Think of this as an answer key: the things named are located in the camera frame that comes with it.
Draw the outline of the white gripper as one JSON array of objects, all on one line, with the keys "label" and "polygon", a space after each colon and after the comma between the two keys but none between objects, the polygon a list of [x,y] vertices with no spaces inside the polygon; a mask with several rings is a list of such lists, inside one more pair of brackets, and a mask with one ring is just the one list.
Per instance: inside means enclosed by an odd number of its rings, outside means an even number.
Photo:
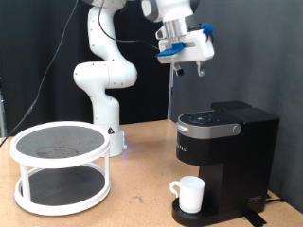
[{"label": "white gripper", "polygon": [[197,74],[203,77],[205,75],[203,61],[212,59],[215,54],[211,40],[202,30],[189,32],[179,43],[161,40],[159,48],[158,60],[161,63],[174,63],[173,69],[178,77],[184,75],[184,70],[176,62],[196,61]]}]

